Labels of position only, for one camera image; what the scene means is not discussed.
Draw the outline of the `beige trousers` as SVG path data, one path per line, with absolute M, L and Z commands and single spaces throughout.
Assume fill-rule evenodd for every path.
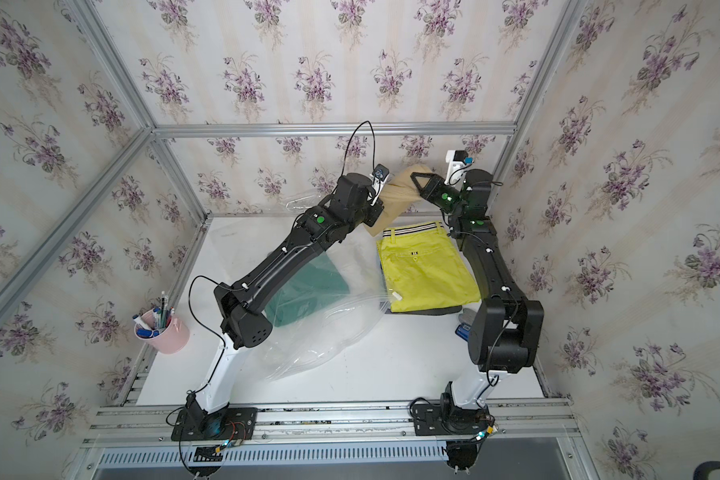
M 433 170 L 423 164 L 412 165 L 382 188 L 379 201 L 383 203 L 383 211 L 372 227 L 365 227 L 370 236 L 375 237 L 382 233 L 413 203 L 421 200 L 418 188 L 411 179 L 413 173 L 432 174 Z

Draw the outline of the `yellow-green trousers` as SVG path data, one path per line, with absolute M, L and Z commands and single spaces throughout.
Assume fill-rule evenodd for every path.
M 440 221 L 388 228 L 377 251 L 394 314 L 452 309 L 481 300 L 477 282 Z

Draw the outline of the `teal garment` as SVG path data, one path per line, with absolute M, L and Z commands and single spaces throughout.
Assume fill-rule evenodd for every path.
M 346 298 L 350 287 L 327 254 L 311 260 L 290 278 L 265 306 L 275 327 L 303 320 Z

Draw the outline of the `clear plastic vacuum bag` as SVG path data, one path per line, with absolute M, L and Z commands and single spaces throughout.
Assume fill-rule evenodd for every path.
M 390 301 L 378 256 L 365 225 L 359 225 L 327 254 L 350 287 L 336 304 L 290 325 L 275 328 L 260 345 L 238 351 L 243 377 L 276 380 L 317 368 L 365 337 Z

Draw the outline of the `dark grey trousers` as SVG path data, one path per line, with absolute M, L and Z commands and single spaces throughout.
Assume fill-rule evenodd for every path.
M 452 306 L 452 307 L 444 307 L 444 308 L 394 312 L 391 310 L 391 307 L 388 307 L 384 313 L 387 315 L 443 316 L 443 315 L 457 314 L 457 313 L 460 313 L 462 310 L 463 310 L 462 306 Z

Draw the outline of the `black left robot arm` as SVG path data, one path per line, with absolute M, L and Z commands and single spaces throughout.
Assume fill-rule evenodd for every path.
M 218 282 L 213 290 L 222 316 L 219 349 L 208 379 L 187 393 L 180 426 L 195 438 L 213 438 L 226 425 L 234 380 L 233 362 L 242 348 L 252 349 L 272 333 L 264 310 L 272 297 L 311 260 L 342 242 L 359 225 L 375 225 L 383 212 L 380 193 L 389 171 L 379 166 L 371 175 L 348 173 L 334 190 L 294 220 L 285 239 L 240 280 Z

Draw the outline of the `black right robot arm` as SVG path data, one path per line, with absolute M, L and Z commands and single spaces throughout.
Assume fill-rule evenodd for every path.
M 481 296 L 467 339 L 470 360 L 481 376 L 448 383 L 440 399 L 441 418 L 450 422 L 471 413 L 485 418 L 479 399 L 498 385 L 498 374 L 517 374 L 533 365 L 544 308 L 523 293 L 501 255 L 497 229 L 487 213 L 492 174 L 469 171 L 460 188 L 435 173 L 416 172 L 411 180 L 419 195 L 441 210 Z

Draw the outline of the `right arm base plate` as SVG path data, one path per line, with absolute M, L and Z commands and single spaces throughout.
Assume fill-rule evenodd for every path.
M 495 419 L 484 409 L 463 409 L 443 397 L 439 402 L 418 397 L 408 404 L 416 436 L 490 435 Z

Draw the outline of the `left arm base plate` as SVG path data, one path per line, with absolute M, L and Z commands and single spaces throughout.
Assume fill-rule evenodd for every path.
M 255 407 L 225 407 L 214 413 L 207 413 L 197 405 L 183 407 L 173 427 L 171 440 L 250 440 L 257 414 Z

